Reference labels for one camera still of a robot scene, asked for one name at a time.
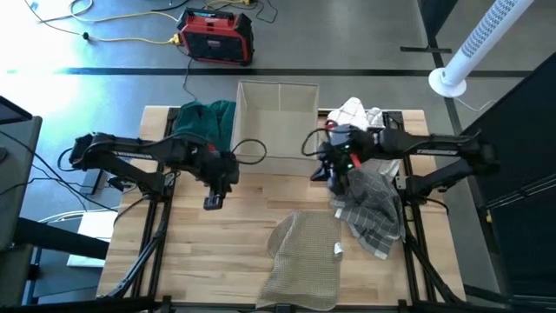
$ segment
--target portable generator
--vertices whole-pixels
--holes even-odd
[[[251,20],[243,13],[186,9],[177,28],[195,60],[247,65],[253,59]]]

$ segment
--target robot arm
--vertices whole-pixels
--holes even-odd
[[[335,193],[345,192],[347,172],[370,158],[401,159],[410,155],[460,157],[426,176],[396,177],[395,187],[402,200],[428,196],[433,189],[447,189],[471,175],[488,175],[498,169],[491,144],[477,137],[430,135],[416,136],[404,130],[369,128],[360,130],[340,125],[328,132],[328,140],[318,149],[321,167],[312,180],[327,180]]]
[[[205,210],[222,208],[230,184],[239,181],[239,165],[231,152],[213,151],[203,139],[194,135],[166,137],[161,141],[123,138],[93,133],[76,139],[69,155],[74,169],[102,169],[116,176],[109,183],[119,181],[137,183],[143,194],[151,197],[163,195],[166,177],[163,173],[148,173],[123,161],[120,157],[133,157],[163,162],[172,170],[184,170],[209,186]]]

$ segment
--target wooden tabletop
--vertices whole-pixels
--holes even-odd
[[[148,106],[141,123],[141,138],[162,138],[169,107]],[[427,134],[422,110],[403,110],[406,130]],[[435,169],[430,156],[412,156],[414,174]],[[156,170],[150,161],[133,160],[146,171]],[[202,208],[207,188],[183,172],[175,187],[169,230],[162,259],[157,299],[172,296],[178,303],[255,303],[259,290],[272,269],[267,253],[268,236],[292,210],[330,210],[328,191],[322,183],[306,177],[241,175],[240,182],[228,193],[221,210]],[[123,196],[122,207],[141,195]],[[148,202],[126,213],[117,223],[109,246],[106,264],[97,293],[106,294],[116,287],[139,253]],[[428,253],[452,291],[465,299],[452,234],[443,208],[434,203],[421,206]],[[342,223],[341,294],[339,305],[397,305],[410,296],[401,242],[396,243],[385,261],[366,252]],[[145,294],[150,263],[145,269],[142,295]],[[421,299],[425,299],[422,270],[415,268]]]

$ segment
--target green towel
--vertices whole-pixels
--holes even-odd
[[[220,100],[204,105],[184,104],[175,121],[174,134],[194,133],[205,137],[218,151],[229,151],[234,128],[235,102]]]

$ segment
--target gray floor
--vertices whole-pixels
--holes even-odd
[[[45,0],[36,2],[40,15],[53,17],[65,14],[63,3],[68,1],[56,5]],[[492,2],[459,1],[440,31],[439,46],[457,50]],[[168,0],[128,0],[125,3],[114,5],[110,0],[96,0],[90,16],[107,17],[149,10],[168,5]],[[403,53],[399,49],[402,45],[424,45],[416,0],[274,0],[273,4],[279,10],[274,24],[257,21],[256,11],[246,11],[254,20],[256,53],[251,68],[434,68],[430,54]],[[200,0],[191,0],[191,6],[201,5]],[[556,2],[535,1],[479,69],[533,70],[556,50],[556,42],[551,38],[556,30],[555,12]],[[263,14],[270,13],[266,6]],[[67,29],[86,30],[97,37],[137,36],[167,40],[175,33],[174,22],[165,17],[98,24],[82,24],[70,19],[54,23]],[[183,77],[180,76],[48,74],[49,70],[61,67],[182,68],[188,59],[175,47],[145,43],[87,43],[80,37],[37,25],[22,1],[0,3],[0,26],[2,43],[9,43],[2,47],[8,57],[0,60],[0,94],[43,117],[38,153],[51,165],[55,164],[60,151],[70,147],[76,137],[90,131],[133,137],[138,133],[145,105],[179,105],[191,100],[182,90]],[[444,56],[445,63],[450,57]],[[227,66],[193,62],[192,67]],[[5,75],[7,69],[18,69],[19,72]],[[424,110],[431,132],[452,132],[446,105],[430,90],[425,77],[192,76],[188,88],[204,103],[234,100],[240,79],[318,83],[323,108],[335,108],[349,97],[359,97],[368,108]],[[519,81],[519,78],[472,78],[468,80],[468,92],[461,99],[478,108],[489,100],[499,99]],[[464,128],[484,112],[472,112],[456,105]],[[439,165],[446,162],[449,161],[438,160]],[[32,175],[38,176],[39,173],[33,171]],[[63,173],[63,176],[80,182],[84,173]],[[113,190],[104,190],[96,200],[116,206],[119,195]],[[467,183],[449,190],[446,202],[451,207],[450,224],[464,283],[497,291]],[[79,202],[62,187],[38,182],[28,188],[22,215],[40,219],[79,210],[79,206]]]

